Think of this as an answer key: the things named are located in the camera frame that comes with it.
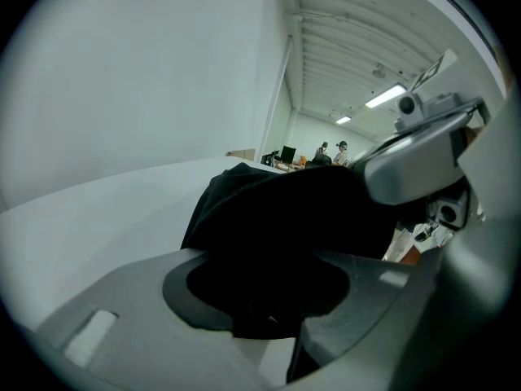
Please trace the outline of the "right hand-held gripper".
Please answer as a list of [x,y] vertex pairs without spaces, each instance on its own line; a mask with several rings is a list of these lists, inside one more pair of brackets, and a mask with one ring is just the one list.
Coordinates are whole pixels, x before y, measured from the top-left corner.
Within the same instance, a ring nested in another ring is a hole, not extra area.
[[470,144],[466,127],[488,110],[457,55],[446,50],[396,100],[398,136],[359,156],[350,169],[370,198],[400,205],[418,199],[429,204],[429,218],[452,230],[466,224],[469,184],[458,157]]

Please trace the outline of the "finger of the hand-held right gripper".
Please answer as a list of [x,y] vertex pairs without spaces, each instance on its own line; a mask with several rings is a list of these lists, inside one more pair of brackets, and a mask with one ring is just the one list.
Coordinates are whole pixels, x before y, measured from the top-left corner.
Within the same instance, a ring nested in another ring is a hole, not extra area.
[[520,93],[461,163],[485,219],[425,252],[380,321],[320,367],[297,340],[290,390],[520,387]]

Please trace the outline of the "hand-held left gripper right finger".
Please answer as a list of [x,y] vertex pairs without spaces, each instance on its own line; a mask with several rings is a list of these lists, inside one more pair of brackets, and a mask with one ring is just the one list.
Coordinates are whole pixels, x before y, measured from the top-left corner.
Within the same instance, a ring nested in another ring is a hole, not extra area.
[[413,278],[416,265],[319,253],[347,277],[345,296],[326,314],[304,320],[303,348],[323,367],[351,350],[380,321]]

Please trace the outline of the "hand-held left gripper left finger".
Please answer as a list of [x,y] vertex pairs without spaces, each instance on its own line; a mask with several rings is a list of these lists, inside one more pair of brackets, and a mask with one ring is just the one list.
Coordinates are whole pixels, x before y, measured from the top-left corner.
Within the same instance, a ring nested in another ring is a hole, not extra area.
[[245,340],[192,327],[167,305],[164,279],[203,262],[184,249],[122,266],[58,308],[37,334],[98,386],[120,390],[272,390],[294,339]]

